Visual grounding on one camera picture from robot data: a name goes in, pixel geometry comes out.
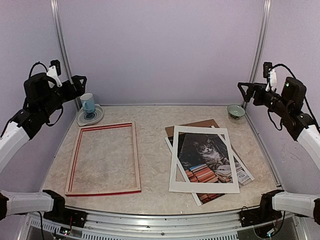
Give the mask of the red wooden picture frame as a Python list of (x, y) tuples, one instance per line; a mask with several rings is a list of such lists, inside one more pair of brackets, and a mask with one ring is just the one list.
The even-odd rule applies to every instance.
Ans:
[(65, 195), (97, 197), (141, 191), (135, 123), (80, 127), (70, 161)]

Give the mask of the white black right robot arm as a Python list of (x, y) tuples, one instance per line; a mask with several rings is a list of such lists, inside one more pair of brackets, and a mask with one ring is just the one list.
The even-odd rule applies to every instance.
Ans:
[[(267, 107), (267, 113), (275, 113), (280, 117), (278, 131), (286, 129), (292, 139), (298, 142), (312, 158), (316, 166), (320, 165), (320, 127), (312, 112), (304, 113), (303, 105), (307, 105), (307, 88), (290, 70), (285, 79), (281, 94), (276, 92), (276, 68), (287, 68), (283, 63), (263, 64), (263, 77), (266, 83), (239, 82), (244, 102), (253, 100), (255, 106)], [(240, 213), (243, 226), (263, 223), (283, 218), (285, 213), (293, 213), (298, 217), (320, 222), (320, 196), (290, 193), (284, 190), (273, 190), (261, 196), (258, 208), (243, 210)]]

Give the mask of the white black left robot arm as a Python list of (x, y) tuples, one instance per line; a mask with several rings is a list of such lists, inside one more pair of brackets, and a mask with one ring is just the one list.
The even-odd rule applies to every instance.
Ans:
[[(74, 75), (61, 82), (60, 62), (52, 60), (44, 72), (29, 73), (24, 82), (25, 100), (20, 109), (10, 118), (0, 135), (0, 168), (3, 170), (12, 157), (28, 141), (32, 140), (42, 126), (54, 126), (51, 115), (63, 111), (63, 104), (85, 93), (86, 76)], [(65, 207), (65, 198), (52, 190), (40, 192), (0, 192), (0, 218), (40, 212), (45, 217), (63, 223), (70, 218)]]

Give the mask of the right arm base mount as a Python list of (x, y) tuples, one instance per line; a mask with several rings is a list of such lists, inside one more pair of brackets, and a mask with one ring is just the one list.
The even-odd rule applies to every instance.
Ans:
[(239, 213), (239, 220), (242, 227), (259, 225), (266, 222), (279, 220), (283, 215), (280, 211), (274, 210), (272, 205), (272, 197), (284, 190), (272, 190), (261, 195), (259, 207), (247, 208), (243, 206)]

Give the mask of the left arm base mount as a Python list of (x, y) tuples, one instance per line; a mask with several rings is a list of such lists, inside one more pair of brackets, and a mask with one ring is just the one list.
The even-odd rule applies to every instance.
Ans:
[(70, 227), (84, 228), (88, 215), (85, 211), (67, 208), (65, 198), (52, 190), (46, 189), (43, 192), (53, 199), (52, 210), (43, 214), (46, 220)]

